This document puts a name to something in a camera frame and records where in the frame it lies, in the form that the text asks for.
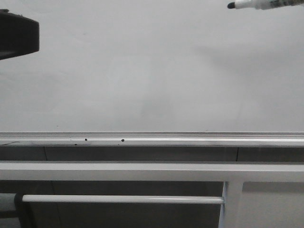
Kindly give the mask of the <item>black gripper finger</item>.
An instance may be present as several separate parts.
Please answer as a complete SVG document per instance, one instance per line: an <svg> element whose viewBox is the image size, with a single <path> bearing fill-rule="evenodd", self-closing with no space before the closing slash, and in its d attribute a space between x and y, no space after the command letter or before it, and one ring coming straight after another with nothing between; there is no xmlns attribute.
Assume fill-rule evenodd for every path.
<svg viewBox="0 0 304 228"><path fill-rule="evenodd" d="M39 51L39 23L22 15L0 10L0 59Z"/></svg>

